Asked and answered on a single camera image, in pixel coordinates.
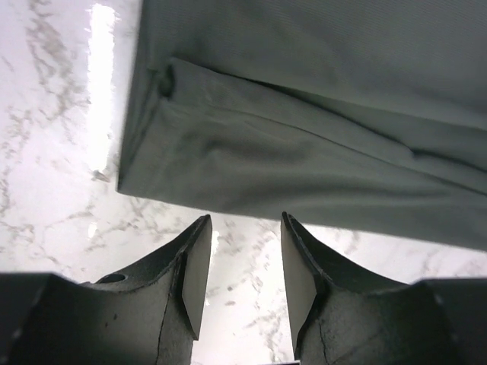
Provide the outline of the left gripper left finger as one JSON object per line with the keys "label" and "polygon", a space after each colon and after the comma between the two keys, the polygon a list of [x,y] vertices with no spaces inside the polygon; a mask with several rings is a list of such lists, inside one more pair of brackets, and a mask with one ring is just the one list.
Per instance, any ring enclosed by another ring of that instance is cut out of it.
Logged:
{"label": "left gripper left finger", "polygon": [[9,276],[12,364],[188,364],[199,337],[212,221],[94,283]]}

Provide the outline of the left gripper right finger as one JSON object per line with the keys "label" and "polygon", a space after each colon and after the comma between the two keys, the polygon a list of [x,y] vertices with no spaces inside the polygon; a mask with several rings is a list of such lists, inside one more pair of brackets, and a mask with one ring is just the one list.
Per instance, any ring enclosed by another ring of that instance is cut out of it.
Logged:
{"label": "left gripper right finger", "polygon": [[465,364],[433,281],[361,267],[282,214],[294,354],[302,364]]}

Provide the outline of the dark grey t shirt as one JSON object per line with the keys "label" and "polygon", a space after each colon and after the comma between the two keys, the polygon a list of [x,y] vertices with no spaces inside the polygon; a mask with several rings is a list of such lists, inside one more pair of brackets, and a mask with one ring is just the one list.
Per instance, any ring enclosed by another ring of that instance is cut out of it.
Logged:
{"label": "dark grey t shirt", "polygon": [[145,1],[120,193],[486,248],[484,1]]}

